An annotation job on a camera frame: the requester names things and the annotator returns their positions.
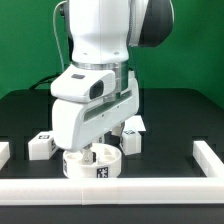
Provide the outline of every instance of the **small white block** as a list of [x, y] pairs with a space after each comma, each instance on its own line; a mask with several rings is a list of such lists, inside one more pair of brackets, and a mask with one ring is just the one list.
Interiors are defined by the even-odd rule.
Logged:
[[9, 143], [0, 142], [0, 170], [10, 158]]
[[126, 129], [122, 133], [120, 147], [125, 155], [141, 152], [141, 135], [135, 129]]
[[224, 177], [224, 164], [205, 141], [195, 141], [193, 156], [207, 177]]
[[57, 151], [53, 132], [40, 132], [29, 143], [30, 160], [48, 160]]

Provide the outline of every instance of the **black table surface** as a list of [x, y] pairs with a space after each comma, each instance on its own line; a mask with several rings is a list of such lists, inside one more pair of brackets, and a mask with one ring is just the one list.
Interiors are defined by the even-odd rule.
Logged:
[[[47, 90], [13, 91], [0, 100], [0, 141], [10, 143], [11, 153], [0, 178], [65, 178], [62, 150], [49, 161], [28, 155], [28, 142], [52, 129], [54, 101]], [[147, 130], [142, 153], [122, 156], [119, 177], [203, 177], [192, 157], [194, 140], [205, 140], [224, 159], [224, 110], [198, 91], [141, 89], [138, 114]], [[111, 143], [109, 134], [106, 139]], [[4, 223], [223, 224], [224, 205], [1, 206], [0, 217]]]

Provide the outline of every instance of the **white cylinder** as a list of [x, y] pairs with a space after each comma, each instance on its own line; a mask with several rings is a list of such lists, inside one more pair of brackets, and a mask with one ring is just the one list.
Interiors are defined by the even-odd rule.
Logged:
[[70, 0], [72, 59], [87, 64], [128, 60], [129, 0]]

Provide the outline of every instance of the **white cube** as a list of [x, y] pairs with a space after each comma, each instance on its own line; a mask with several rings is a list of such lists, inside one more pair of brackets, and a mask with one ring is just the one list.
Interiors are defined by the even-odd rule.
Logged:
[[9, 143], [0, 142], [0, 170], [10, 158]]
[[30, 160], [48, 160], [57, 151], [53, 132], [40, 132], [29, 143]]
[[122, 133], [120, 147], [125, 155], [141, 152], [142, 137], [135, 129], [126, 129]]

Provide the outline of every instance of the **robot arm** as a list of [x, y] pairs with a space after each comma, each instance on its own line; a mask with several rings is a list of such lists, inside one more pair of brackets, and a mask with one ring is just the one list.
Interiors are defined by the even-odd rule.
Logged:
[[69, 0], [74, 43], [69, 68], [53, 82], [56, 144], [78, 151], [134, 115], [138, 84], [128, 71], [130, 46], [156, 46], [171, 32], [170, 0]]

